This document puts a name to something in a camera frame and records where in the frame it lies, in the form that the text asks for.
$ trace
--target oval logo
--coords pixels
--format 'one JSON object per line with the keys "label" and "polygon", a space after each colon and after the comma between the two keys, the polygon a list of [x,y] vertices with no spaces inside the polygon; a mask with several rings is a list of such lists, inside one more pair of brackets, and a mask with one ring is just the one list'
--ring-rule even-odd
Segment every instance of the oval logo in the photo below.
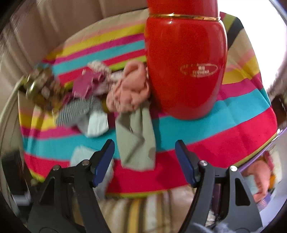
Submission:
{"label": "oval logo", "polygon": [[218,70],[214,64],[186,64],[180,67],[181,73],[195,78],[213,75]]}

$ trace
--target red container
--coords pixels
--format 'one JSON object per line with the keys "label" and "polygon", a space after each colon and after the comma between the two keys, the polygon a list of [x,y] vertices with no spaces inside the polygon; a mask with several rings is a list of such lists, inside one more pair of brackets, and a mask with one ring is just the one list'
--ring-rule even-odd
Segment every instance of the red container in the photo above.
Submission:
{"label": "red container", "polygon": [[149,0],[147,65],[163,111],[190,120],[208,114],[222,83],[227,39],[216,0]]}

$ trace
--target striped tablecloth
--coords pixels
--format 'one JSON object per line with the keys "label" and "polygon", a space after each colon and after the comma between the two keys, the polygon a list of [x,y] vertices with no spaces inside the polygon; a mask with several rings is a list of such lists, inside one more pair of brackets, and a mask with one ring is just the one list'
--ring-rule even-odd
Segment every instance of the striped tablecloth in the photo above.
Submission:
{"label": "striped tablecloth", "polygon": [[[116,143],[115,175],[108,193],[139,196],[186,184],[174,152],[178,139],[215,166],[240,165],[253,157],[276,135],[276,117],[240,20],[220,15],[227,32],[228,59],[217,101],[208,116],[194,121],[174,119],[151,105],[157,150],[154,171],[121,167],[114,121],[110,120],[110,130],[104,135],[86,138],[76,127],[56,127],[52,117],[19,98],[25,160],[32,174],[44,180],[53,165],[69,166],[75,147],[99,150],[107,139],[112,139]],[[71,86],[93,60],[103,61],[113,71],[123,69],[130,59],[144,62],[147,17],[148,10],[141,10],[101,20],[52,51],[42,65],[50,65],[60,82]]]}

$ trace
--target gray fuzzy cloth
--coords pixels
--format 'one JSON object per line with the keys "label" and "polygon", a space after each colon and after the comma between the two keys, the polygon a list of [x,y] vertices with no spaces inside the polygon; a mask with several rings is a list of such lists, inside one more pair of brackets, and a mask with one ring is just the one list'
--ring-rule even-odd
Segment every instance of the gray fuzzy cloth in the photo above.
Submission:
{"label": "gray fuzzy cloth", "polygon": [[[198,228],[198,233],[236,233],[235,231],[231,231],[225,223],[219,223],[214,228],[214,231],[195,223],[194,224]],[[262,231],[262,228],[259,228],[256,232],[253,233],[259,233]]]}

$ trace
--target gold band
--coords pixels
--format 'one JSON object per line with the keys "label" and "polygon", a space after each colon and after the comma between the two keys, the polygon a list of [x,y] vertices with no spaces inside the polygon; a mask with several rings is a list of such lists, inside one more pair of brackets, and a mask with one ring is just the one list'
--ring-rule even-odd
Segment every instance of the gold band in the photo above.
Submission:
{"label": "gold band", "polygon": [[208,20],[208,21],[219,21],[220,17],[208,17],[208,16],[200,16],[200,15],[181,15],[181,14],[150,14],[150,17],[153,18],[185,18],[185,19],[193,19],[193,20]]}

